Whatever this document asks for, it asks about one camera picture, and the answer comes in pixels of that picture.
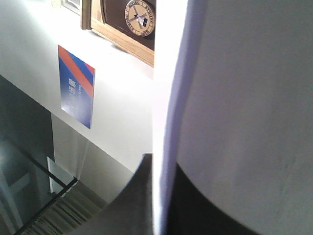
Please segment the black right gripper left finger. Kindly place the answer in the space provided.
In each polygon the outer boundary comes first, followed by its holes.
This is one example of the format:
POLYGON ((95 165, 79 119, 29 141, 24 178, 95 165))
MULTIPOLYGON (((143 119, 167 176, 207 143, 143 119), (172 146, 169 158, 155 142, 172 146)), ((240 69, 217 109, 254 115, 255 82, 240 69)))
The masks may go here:
POLYGON ((140 166, 121 193, 72 235, 152 235, 152 159, 143 155, 140 166))

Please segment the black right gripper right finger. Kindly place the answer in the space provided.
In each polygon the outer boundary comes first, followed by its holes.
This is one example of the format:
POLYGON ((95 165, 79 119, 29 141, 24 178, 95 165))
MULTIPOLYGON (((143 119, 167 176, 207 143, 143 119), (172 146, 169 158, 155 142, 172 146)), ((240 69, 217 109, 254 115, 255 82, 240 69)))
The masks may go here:
POLYGON ((168 212, 168 235, 255 235, 209 200, 176 165, 174 187, 168 212))

